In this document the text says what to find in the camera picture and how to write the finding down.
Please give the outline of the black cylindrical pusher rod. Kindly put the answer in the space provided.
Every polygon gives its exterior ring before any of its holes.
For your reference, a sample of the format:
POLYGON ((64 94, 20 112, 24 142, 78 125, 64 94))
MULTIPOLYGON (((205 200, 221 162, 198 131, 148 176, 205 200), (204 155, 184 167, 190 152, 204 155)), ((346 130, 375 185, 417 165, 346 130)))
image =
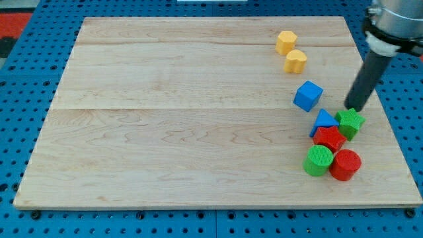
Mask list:
POLYGON ((347 109, 360 112, 375 90, 392 57, 382 56, 370 50, 356 75, 356 78, 344 100, 347 109))

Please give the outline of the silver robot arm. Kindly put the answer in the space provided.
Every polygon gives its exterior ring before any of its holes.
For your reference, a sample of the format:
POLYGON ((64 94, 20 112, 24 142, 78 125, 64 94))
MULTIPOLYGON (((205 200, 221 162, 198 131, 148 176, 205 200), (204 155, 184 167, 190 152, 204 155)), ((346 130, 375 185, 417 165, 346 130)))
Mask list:
POLYGON ((399 53, 422 56, 422 0, 373 0, 362 31, 369 52, 346 95, 344 106, 361 111, 399 53))

